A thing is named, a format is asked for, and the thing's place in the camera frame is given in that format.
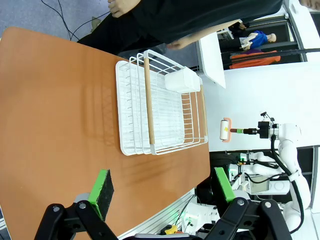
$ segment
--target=hand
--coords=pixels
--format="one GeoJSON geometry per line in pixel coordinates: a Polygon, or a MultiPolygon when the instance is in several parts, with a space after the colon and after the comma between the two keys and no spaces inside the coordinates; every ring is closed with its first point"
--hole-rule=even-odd
{"type": "Polygon", "coordinates": [[[119,18],[135,8],[141,0],[108,0],[112,17],[119,18]]]}
{"type": "Polygon", "coordinates": [[[172,50],[179,50],[179,49],[183,49],[184,47],[188,46],[191,43],[192,43],[191,39],[188,36],[186,36],[168,44],[166,47],[172,50]]]}

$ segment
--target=white wire rack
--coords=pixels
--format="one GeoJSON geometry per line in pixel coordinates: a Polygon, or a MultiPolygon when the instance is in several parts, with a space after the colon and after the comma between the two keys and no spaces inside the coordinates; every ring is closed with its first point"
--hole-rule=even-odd
{"type": "Polygon", "coordinates": [[[160,155],[208,142],[202,86],[199,93],[185,94],[165,87],[165,75],[183,68],[151,50],[116,64],[120,147],[125,155],[160,155]]]}

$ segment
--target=yellow object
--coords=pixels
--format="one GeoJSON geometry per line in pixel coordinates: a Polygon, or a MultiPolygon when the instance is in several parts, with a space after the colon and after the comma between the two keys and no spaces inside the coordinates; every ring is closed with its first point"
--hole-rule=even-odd
{"type": "Polygon", "coordinates": [[[168,230],[165,230],[165,234],[175,234],[178,231],[178,227],[176,225],[171,225],[171,228],[168,230]]]}

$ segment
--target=gray carpet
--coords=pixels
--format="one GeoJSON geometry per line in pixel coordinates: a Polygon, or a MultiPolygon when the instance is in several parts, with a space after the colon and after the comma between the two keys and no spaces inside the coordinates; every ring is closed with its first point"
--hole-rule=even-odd
{"type": "MultiPolygon", "coordinates": [[[[43,1],[60,11],[57,0],[43,1]]],[[[91,20],[93,16],[97,17],[109,11],[107,0],[60,0],[60,3],[65,22],[72,32],[81,24],[91,20]]],[[[40,0],[0,0],[0,37],[3,31],[10,26],[69,39],[59,15],[40,0]]],[[[75,35],[82,38],[91,30],[92,24],[88,23],[81,27],[75,35]]],[[[165,55],[187,67],[198,65],[195,44],[178,51],[168,50],[165,55]]]]}

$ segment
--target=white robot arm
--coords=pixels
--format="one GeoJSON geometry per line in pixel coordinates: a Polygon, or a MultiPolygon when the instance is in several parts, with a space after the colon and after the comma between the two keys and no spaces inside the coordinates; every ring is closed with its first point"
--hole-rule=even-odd
{"type": "MultiPolygon", "coordinates": [[[[278,128],[271,128],[270,131],[274,131],[275,135],[280,140],[280,144],[278,146],[280,160],[282,160],[287,169],[291,172],[292,175],[289,179],[291,182],[295,181],[301,196],[303,209],[305,210],[309,207],[311,195],[308,182],[301,173],[297,159],[296,143],[301,136],[301,130],[294,124],[279,124],[278,128]]],[[[300,224],[301,213],[299,202],[292,184],[290,185],[290,193],[292,201],[285,205],[283,209],[283,216],[289,230],[293,231],[300,224]]]]}
{"type": "MultiPolygon", "coordinates": [[[[290,184],[290,194],[292,201],[286,203],[283,209],[283,216],[285,222],[291,232],[295,232],[300,223],[303,222],[304,214],[303,210],[308,208],[311,195],[307,180],[302,175],[298,158],[297,158],[297,142],[301,137],[301,130],[295,124],[270,124],[268,121],[260,121],[257,128],[249,129],[231,129],[232,133],[256,135],[260,134],[261,139],[271,139],[271,150],[276,159],[276,163],[284,170],[288,175],[290,184]],[[279,157],[275,152],[275,140],[279,140],[279,157]]],[[[255,169],[255,173],[268,176],[270,175],[269,169],[264,172],[263,169],[255,169]]]]}

